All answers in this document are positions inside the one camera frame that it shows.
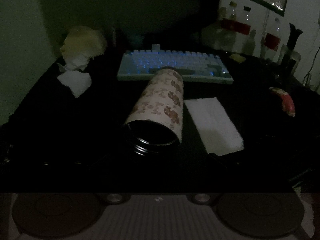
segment backlit keyboard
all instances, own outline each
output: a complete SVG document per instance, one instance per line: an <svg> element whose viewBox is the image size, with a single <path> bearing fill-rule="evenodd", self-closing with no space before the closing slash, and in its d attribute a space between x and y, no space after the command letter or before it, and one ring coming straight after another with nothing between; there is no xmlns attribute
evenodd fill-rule
<svg viewBox="0 0 320 240"><path fill-rule="evenodd" d="M232 84L220 57L200 52L135 50L123 55L117 78L121 81L149 80L162 67L170 66L184 81Z"/></svg>

